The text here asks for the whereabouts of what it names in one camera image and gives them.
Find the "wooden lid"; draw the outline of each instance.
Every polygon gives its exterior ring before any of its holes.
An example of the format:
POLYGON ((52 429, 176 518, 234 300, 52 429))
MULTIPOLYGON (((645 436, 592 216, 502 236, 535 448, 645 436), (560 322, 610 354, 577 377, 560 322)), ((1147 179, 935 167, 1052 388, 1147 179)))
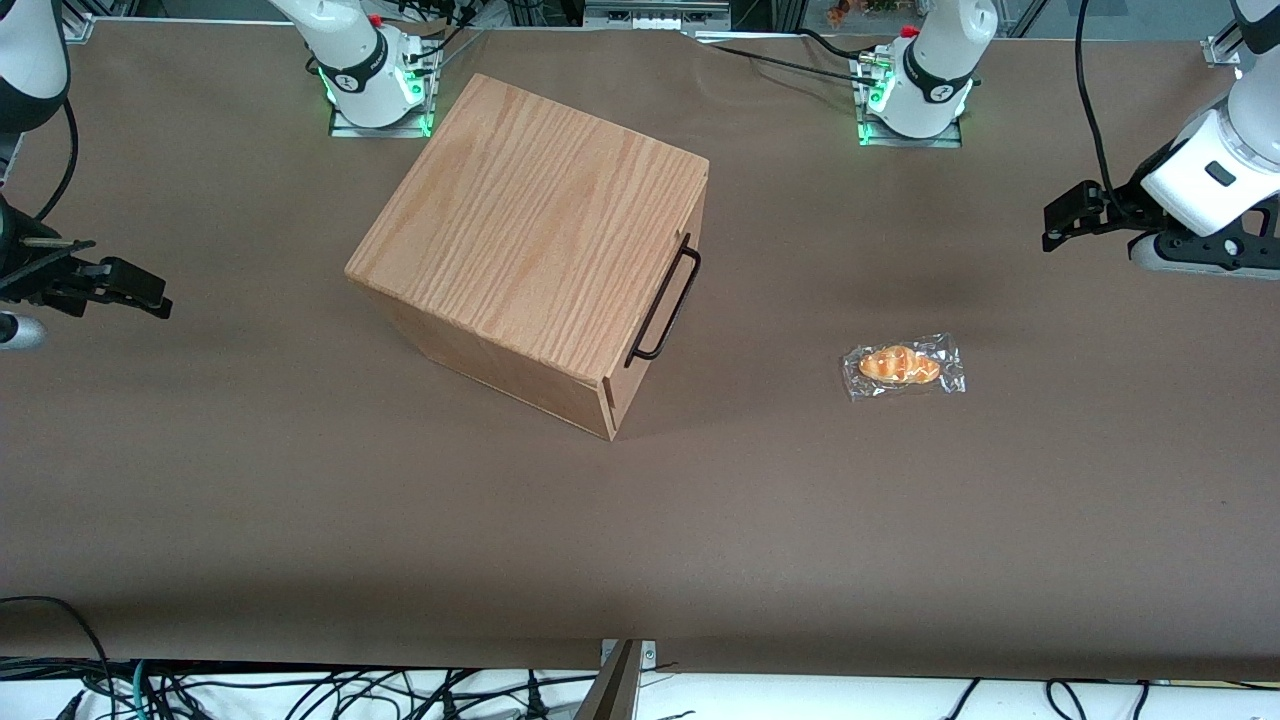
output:
POLYGON ((595 382, 630 350, 708 165, 477 74, 347 275, 595 382))

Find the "packaged bread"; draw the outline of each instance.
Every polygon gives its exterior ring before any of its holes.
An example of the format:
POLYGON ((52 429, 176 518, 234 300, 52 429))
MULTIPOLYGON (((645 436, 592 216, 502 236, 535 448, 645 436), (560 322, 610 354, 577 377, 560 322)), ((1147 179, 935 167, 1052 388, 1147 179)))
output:
POLYGON ((844 359, 854 400, 901 392, 964 392, 960 350, 950 333, 858 347, 844 359))

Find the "metal mounting plate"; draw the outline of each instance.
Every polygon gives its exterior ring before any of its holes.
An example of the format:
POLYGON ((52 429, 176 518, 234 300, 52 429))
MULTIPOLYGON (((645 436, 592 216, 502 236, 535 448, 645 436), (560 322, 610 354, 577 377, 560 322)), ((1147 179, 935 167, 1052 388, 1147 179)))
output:
MULTIPOLYGON (((609 653, 613 652, 613 646, 618 644, 616 639, 600 641, 600 666, 603 667, 609 660, 609 653)), ((658 665, 658 643, 657 641, 641 641, 640 642, 640 669, 653 670, 658 665)))
POLYGON ((429 54, 415 63, 403 63, 404 72, 425 73, 408 81, 410 91, 420 94, 422 101, 404 114, 399 120, 380 128, 357 126, 343 115, 337 105, 329 115, 329 135, 332 137, 431 137, 435 129, 435 96, 440 90, 440 65, 444 53, 439 50, 443 40, 410 37, 411 54, 429 54))
MULTIPOLYGON (((858 60, 849 60, 849 72, 854 77, 867 77, 879 79, 876 74, 878 68, 873 65, 863 64, 858 60)), ((901 136, 892 129, 884 120, 879 119, 877 115, 867 110, 868 102, 870 102, 870 96, 876 92, 879 86, 868 86, 858 82, 850 83, 854 86, 854 108, 858 115, 858 143, 859 145, 883 145, 888 147, 937 147, 954 150, 960 147, 960 122, 951 120, 947 129, 942 131, 940 135, 929 138, 915 138, 901 136)))

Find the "wooden box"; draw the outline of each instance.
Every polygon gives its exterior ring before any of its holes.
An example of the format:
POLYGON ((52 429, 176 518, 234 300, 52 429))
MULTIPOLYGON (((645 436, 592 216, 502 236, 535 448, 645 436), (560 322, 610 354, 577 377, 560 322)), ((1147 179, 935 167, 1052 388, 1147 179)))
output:
POLYGON ((431 360, 612 439, 701 263, 708 165, 477 74, 347 277, 431 360))

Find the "white floor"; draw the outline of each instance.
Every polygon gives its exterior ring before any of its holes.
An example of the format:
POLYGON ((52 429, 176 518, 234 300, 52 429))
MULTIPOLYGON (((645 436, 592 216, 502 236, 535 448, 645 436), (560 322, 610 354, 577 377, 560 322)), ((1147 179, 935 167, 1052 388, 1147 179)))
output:
MULTIPOLYGON (((540 671, 539 676, 575 675, 576 671, 540 671)), ((233 683, 265 683, 323 675, 234 675, 219 679, 233 683)), ((413 688, 430 693, 444 678, 443 671, 413 671, 413 688)), ((524 670, 485 670, 470 678, 457 692, 484 692, 518 687, 524 670)), ((951 712, 966 680, 826 678, 786 675, 707 675, 645 674, 636 720, 662 720, 694 711, 691 720, 750 719, 842 719, 842 720, 940 720, 951 712)), ((577 702, 589 683, 541 689, 550 707, 577 702)), ((965 706, 961 720, 1055 720, 1044 700, 1043 683, 983 680, 965 706)), ((1123 684, 1073 683, 1088 720, 1128 720, 1139 688, 1123 684)), ((0 720, 47 720, 55 717, 67 701, 81 689, 74 680, 0 682, 0 720)), ((122 685, 122 692, 128 692, 122 685)), ((212 720, 282 720, 306 687, 273 689, 196 688, 212 720)), ((403 696, 390 691, 374 694, 399 700, 393 708, 381 701, 358 701, 343 714, 343 720, 396 720, 397 710, 407 711, 403 696)), ((1066 703, 1062 696, 1061 703, 1066 703)), ((332 714, 333 701, 317 708, 311 719, 332 714)), ((493 701, 466 715, 467 720, 511 717, 520 705, 511 700, 493 701)), ((86 694, 77 717, 92 720, 109 712, 106 698, 86 694)), ((436 708, 428 720, 439 720, 436 708)), ((122 717, 133 719, 132 712, 122 717)), ((1280 692, 1153 685, 1142 720, 1280 720, 1280 692)))

